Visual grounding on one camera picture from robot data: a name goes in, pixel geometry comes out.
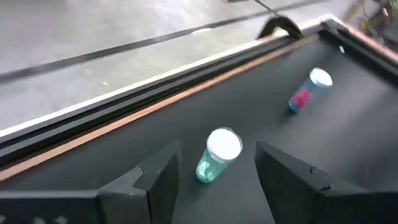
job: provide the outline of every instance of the black frame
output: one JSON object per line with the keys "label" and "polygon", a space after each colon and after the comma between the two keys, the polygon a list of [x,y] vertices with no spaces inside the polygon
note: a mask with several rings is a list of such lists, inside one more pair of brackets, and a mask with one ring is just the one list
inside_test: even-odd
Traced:
{"label": "black frame", "polygon": [[[304,36],[318,34],[321,39],[343,45],[347,54],[364,60],[371,68],[382,68],[382,74],[393,84],[398,84],[397,64],[363,44],[333,19],[302,30]],[[16,131],[0,138],[0,167],[8,167],[34,154],[44,152],[77,138],[93,129],[120,119],[146,106],[161,101],[184,89],[216,77],[245,64],[256,57],[268,54],[297,40],[285,36],[272,42],[189,68],[169,77],[126,91],[106,100],[80,108],[43,123]]]}

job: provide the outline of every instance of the black bracket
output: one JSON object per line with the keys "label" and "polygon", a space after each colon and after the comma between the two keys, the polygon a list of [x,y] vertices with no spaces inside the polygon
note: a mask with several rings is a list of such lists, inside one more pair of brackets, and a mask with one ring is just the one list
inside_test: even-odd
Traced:
{"label": "black bracket", "polygon": [[289,35],[297,39],[304,37],[302,31],[293,20],[285,16],[275,16],[266,22],[257,39],[271,35],[274,33],[276,27],[286,30]]}

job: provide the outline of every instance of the teal bottle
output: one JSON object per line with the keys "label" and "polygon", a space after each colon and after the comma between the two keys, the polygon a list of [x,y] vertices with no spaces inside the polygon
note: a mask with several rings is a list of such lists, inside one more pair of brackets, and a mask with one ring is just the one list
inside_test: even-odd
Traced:
{"label": "teal bottle", "polygon": [[212,183],[241,153],[240,137],[229,128],[214,130],[199,160],[196,176],[202,183]]}

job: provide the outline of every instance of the white edge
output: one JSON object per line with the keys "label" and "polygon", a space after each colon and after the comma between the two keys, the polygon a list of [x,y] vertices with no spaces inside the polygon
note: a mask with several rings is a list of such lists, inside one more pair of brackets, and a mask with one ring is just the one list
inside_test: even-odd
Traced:
{"label": "white edge", "polygon": [[[330,19],[333,19],[334,21],[336,21],[336,22],[338,22],[338,23],[340,23],[340,24],[343,24],[343,22],[341,22],[341,21],[340,21],[336,16],[334,16],[333,14],[324,14],[324,15],[322,15],[322,16],[316,18],[316,19],[312,19],[312,20],[310,20],[310,21],[303,22],[303,23],[299,24],[299,27],[300,27],[301,29],[305,29],[305,28],[308,28],[308,27],[311,27],[311,26],[315,26],[315,25],[321,23],[322,21],[326,21],[326,20],[330,20]],[[273,35],[276,36],[276,37],[283,37],[283,36],[286,36],[287,34],[288,34],[288,33],[287,33],[286,31],[284,31],[284,30],[277,30]],[[173,74],[182,72],[182,71],[184,71],[184,70],[188,70],[188,69],[190,69],[190,68],[194,68],[194,67],[197,67],[197,66],[199,66],[199,65],[203,65],[204,63],[208,63],[208,62],[210,62],[210,61],[212,61],[212,60],[216,60],[216,59],[218,59],[218,58],[226,57],[226,56],[228,56],[228,55],[235,54],[235,53],[237,53],[237,52],[240,52],[240,51],[243,51],[243,50],[246,50],[246,49],[250,49],[250,48],[253,48],[253,47],[258,46],[258,45],[261,45],[261,44],[262,44],[262,41],[261,41],[261,40],[250,41],[250,42],[248,42],[248,43],[246,43],[246,44],[237,46],[237,47],[235,47],[235,48],[229,49],[229,50],[224,51],[224,52],[222,52],[222,53],[209,56],[209,57],[207,57],[207,58],[204,58],[204,59],[201,59],[201,60],[199,60],[199,61],[190,63],[190,64],[188,64],[188,65],[184,65],[184,66],[181,66],[181,67],[179,67],[179,68],[176,68],[176,69],[170,70],[170,71],[168,71],[168,72],[165,72],[165,73],[163,73],[163,74],[156,75],[156,76],[154,76],[154,77],[148,78],[148,79],[146,79],[146,80],[144,80],[144,81],[134,83],[134,84],[132,84],[132,85],[129,85],[129,86],[120,88],[120,89],[118,89],[118,90],[115,90],[115,91],[112,91],[112,92],[109,92],[109,93],[106,93],[106,94],[103,94],[103,95],[101,95],[101,96],[97,96],[97,97],[92,98],[92,99],[90,99],[90,100],[86,100],[86,101],[84,101],[84,102],[75,104],[75,105],[73,105],[73,106],[69,106],[69,107],[67,107],[67,108],[61,109],[61,110],[59,110],[59,111],[56,111],[56,112],[53,112],[53,113],[50,113],[50,114],[41,116],[41,117],[39,117],[39,118],[32,119],[32,120],[30,120],[30,121],[26,121],[25,123],[21,123],[21,124],[15,125],[15,126],[11,126],[10,128],[6,128],[6,129],[3,129],[3,130],[0,131],[0,138],[1,138],[1,137],[4,137],[4,136],[7,136],[7,135],[9,135],[9,134],[12,134],[12,133],[14,133],[14,132],[23,130],[23,129],[25,129],[25,128],[34,126],[34,125],[36,125],[36,124],[42,123],[42,122],[44,122],[44,121],[48,121],[48,120],[54,119],[54,118],[56,118],[56,117],[58,117],[58,116],[61,116],[61,115],[70,113],[70,112],[72,112],[72,111],[75,111],[75,110],[84,108],[84,107],[86,107],[86,106],[92,105],[93,103],[97,103],[97,102],[100,102],[100,101],[102,101],[102,100],[108,99],[108,98],[110,98],[110,97],[114,97],[114,96],[119,95],[119,94],[121,94],[121,93],[124,93],[124,92],[126,92],[126,91],[133,90],[133,89],[135,89],[135,88],[137,88],[137,87],[140,87],[140,86],[142,86],[142,85],[146,85],[146,84],[152,83],[152,82],[154,82],[154,81],[157,81],[157,80],[166,78],[166,77],[168,77],[168,76],[171,76],[171,75],[173,75]]]}

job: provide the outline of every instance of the gray floor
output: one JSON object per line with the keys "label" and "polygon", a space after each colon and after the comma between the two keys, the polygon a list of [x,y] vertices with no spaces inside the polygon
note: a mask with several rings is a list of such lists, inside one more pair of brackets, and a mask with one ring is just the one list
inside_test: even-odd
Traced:
{"label": "gray floor", "polygon": [[[263,0],[273,9],[297,2]],[[330,0],[281,13],[300,23],[325,13],[341,17],[348,6],[348,0]],[[5,0],[0,2],[0,73],[262,11],[255,1]],[[0,83],[0,129],[249,42],[267,17]]]}

